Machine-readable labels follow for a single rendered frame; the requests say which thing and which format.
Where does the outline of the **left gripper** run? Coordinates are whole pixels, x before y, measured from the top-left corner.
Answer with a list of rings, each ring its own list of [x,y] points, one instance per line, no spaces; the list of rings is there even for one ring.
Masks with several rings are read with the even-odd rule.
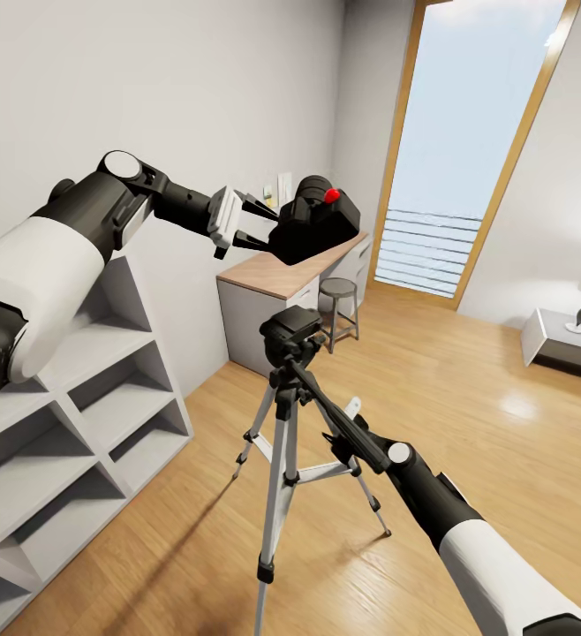
[[[258,199],[249,193],[245,195],[238,190],[233,190],[233,192],[236,193],[243,202],[243,210],[254,213],[255,215],[263,216],[266,218],[266,221],[273,220],[278,222],[278,217],[280,217],[279,214],[269,208],[267,204],[258,201]],[[204,193],[199,193],[197,190],[189,190],[180,225],[184,229],[197,232],[198,234],[202,234],[203,236],[210,238],[208,224],[212,214],[208,212],[208,209],[211,199],[212,197],[208,197]],[[272,253],[275,250],[275,247],[271,246],[269,243],[257,239],[241,230],[235,231],[231,244],[237,247],[259,250],[260,252]],[[227,251],[228,249],[216,246],[214,257],[222,261]]]

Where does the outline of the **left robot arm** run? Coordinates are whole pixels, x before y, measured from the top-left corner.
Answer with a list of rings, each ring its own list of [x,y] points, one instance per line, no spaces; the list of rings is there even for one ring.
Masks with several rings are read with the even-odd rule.
[[[78,184],[61,180],[48,204],[0,238],[0,390],[37,375],[54,356],[74,315],[114,251],[154,212],[228,248],[274,246],[236,230],[240,209],[278,222],[253,195],[226,185],[208,197],[115,149]]]

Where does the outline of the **digital camera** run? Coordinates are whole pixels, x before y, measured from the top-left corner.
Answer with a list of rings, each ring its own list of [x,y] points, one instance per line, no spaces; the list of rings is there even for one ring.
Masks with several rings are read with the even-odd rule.
[[[360,212],[342,189],[323,176],[306,177],[294,201],[281,207],[277,226],[268,234],[272,254],[288,266],[356,238]]]

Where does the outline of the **camera tripod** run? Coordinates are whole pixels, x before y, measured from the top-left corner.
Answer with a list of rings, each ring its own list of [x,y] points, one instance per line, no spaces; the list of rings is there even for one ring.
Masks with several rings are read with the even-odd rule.
[[[257,569],[260,586],[253,636],[261,636],[268,584],[274,582],[274,555],[297,485],[351,473],[351,476],[358,478],[387,536],[392,535],[378,512],[381,503],[370,493],[362,478],[362,468],[357,456],[351,456],[347,465],[339,460],[333,464],[297,469],[298,402],[305,407],[313,400],[333,437],[343,434],[376,474],[383,474],[391,464],[391,459],[361,431],[358,424],[321,391],[313,372],[306,370],[326,340],[320,333],[322,327],[321,313],[315,307],[302,308],[300,305],[293,305],[272,315],[271,319],[263,322],[259,328],[259,332],[265,337],[268,361],[275,370],[269,373],[268,387],[253,427],[245,432],[244,439],[247,444],[244,452],[237,458],[238,469],[233,474],[233,478],[236,479],[242,465],[247,461],[248,452],[253,444],[270,463],[263,541]],[[260,428],[274,400],[275,435],[272,446],[262,436]]]

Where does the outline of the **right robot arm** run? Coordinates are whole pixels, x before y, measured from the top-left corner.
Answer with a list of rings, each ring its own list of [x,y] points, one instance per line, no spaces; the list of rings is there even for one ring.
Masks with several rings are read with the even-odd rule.
[[[352,398],[343,411],[389,459],[389,480],[428,535],[482,636],[581,636],[581,609],[532,568],[444,472],[434,476],[410,443],[378,436]],[[359,453],[322,432],[347,465]]]

